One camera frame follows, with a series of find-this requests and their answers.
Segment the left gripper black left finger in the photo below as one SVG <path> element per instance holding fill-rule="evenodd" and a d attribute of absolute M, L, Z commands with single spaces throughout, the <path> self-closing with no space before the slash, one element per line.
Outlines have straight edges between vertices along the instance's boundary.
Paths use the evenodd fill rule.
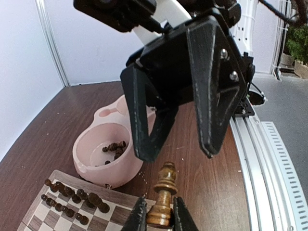
<path fill-rule="evenodd" d="M 121 231 L 146 231 L 147 202 L 139 197 Z"/>

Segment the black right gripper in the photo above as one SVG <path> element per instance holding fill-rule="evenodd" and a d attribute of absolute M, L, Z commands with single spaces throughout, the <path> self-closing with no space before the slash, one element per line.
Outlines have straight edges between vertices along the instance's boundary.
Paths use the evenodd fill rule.
<path fill-rule="evenodd" d="M 222 147 L 232 116 L 248 113 L 253 58 L 241 52 L 222 18 L 190 20 L 130 56 L 120 78 L 135 156 L 153 162 L 174 125 L 179 105 L 194 101 L 201 150 Z M 149 131 L 147 107 L 154 107 Z"/>

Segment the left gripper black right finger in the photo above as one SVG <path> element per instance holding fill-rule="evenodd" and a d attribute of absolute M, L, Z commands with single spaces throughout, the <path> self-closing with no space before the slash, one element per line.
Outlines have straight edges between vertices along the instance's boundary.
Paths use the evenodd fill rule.
<path fill-rule="evenodd" d="M 174 231 L 199 231 L 181 197 L 173 198 Z"/>

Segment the light brown chess king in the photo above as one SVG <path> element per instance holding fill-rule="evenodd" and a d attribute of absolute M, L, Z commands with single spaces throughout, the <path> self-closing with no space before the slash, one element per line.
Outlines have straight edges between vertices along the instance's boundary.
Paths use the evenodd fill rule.
<path fill-rule="evenodd" d="M 146 223 L 156 228 L 169 228 L 172 226 L 173 210 L 170 207 L 172 196 L 178 189 L 175 184 L 176 169 L 173 162 L 165 162 L 158 172 L 158 182 L 154 191 L 158 193 L 156 203 L 146 215 Z"/>

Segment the dark tall chess piece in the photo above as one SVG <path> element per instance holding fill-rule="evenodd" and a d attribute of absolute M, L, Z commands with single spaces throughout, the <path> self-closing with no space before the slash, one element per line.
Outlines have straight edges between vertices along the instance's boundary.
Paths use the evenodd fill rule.
<path fill-rule="evenodd" d="M 88 194 L 88 200 L 90 203 L 92 203 L 96 207 L 99 207 L 102 203 L 101 198 L 93 192 Z"/>

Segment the dark pawn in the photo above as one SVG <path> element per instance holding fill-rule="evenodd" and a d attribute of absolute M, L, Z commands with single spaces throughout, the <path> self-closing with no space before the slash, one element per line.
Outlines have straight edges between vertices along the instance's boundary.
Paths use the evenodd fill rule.
<path fill-rule="evenodd" d="M 41 199 L 42 199 L 43 201 L 46 201 L 46 200 L 48 199 L 48 196 L 45 195 L 45 194 L 42 194 L 42 195 L 41 195 Z"/>

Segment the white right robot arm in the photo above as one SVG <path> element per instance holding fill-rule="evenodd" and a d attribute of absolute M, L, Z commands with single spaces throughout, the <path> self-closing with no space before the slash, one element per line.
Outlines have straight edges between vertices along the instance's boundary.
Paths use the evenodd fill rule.
<path fill-rule="evenodd" d="M 255 73 L 252 57 L 239 51 L 230 32 L 239 18 L 238 3 L 211 2 L 130 56 L 120 78 L 137 158 L 157 158 L 179 106 L 189 102 L 195 105 L 200 148 L 208 158 L 219 153 Z"/>

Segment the dark chess pieces pile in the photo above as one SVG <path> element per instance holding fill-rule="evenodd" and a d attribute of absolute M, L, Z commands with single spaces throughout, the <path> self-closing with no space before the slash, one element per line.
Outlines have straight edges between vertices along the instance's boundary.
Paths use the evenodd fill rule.
<path fill-rule="evenodd" d="M 103 147 L 102 151 L 103 152 L 114 152 L 115 153 L 114 160 L 116 160 L 124 153 L 126 146 L 127 144 L 125 141 L 121 141 L 119 143 L 113 142 L 109 144 L 108 146 Z"/>

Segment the wooden chess board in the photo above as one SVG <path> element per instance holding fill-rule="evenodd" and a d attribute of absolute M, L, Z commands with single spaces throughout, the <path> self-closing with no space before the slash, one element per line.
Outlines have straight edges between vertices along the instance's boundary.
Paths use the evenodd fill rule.
<path fill-rule="evenodd" d="M 84 201 L 76 204 L 72 198 L 63 196 L 60 192 L 52 192 L 44 185 L 18 227 L 20 231 L 119 231 L 123 228 L 130 215 L 137 197 L 129 194 L 106 189 L 81 179 L 70 176 L 59 170 L 54 170 L 49 176 L 52 183 L 57 181 L 77 191 L 83 189 L 87 193 L 97 194 L 110 207 L 107 213 L 98 208 L 90 208 Z M 74 212 L 89 219 L 88 224 L 82 225 L 75 218 L 69 218 L 63 212 L 48 206 L 41 195 L 46 195 Z"/>

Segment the pink plastic double bowl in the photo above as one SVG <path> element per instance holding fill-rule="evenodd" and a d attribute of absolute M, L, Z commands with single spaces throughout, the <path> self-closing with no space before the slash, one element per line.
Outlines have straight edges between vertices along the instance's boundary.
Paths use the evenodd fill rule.
<path fill-rule="evenodd" d="M 98 109 L 93 122 L 76 139 L 73 161 L 78 175 L 96 185 L 120 187 L 143 165 L 134 154 L 125 96 Z"/>

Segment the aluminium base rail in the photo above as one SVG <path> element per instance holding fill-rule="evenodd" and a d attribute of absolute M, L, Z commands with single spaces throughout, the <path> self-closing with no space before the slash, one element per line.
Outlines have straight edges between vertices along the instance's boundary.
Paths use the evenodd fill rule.
<path fill-rule="evenodd" d="M 257 115 L 230 120 L 252 231 L 306 231 L 308 205 L 273 122 Z"/>

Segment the aluminium frame post right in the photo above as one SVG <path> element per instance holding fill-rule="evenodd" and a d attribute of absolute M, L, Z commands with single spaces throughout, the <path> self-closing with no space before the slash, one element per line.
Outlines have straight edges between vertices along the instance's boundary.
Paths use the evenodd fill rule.
<path fill-rule="evenodd" d="M 60 53 L 57 48 L 57 44 L 55 41 L 55 36 L 52 30 L 51 26 L 51 20 L 46 8 L 46 4 L 44 0 L 35 0 L 40 24 L 42 27 L 42 31 L 45 37 L 45 40 L 47 42 L 47 47 L 49 49 L 49 52 L 51 54 L 51 58 L 53 60 L 53 63 L 55 65 L 56 71 L 58 73 L 58 76 L 60 78 L 60 81 L 64 87 L 70 87 L 70 82 L 67 77 L 66 71 L 64 69 L 64 64 L 62 62 L 62 59 L 60 57 Z"/>

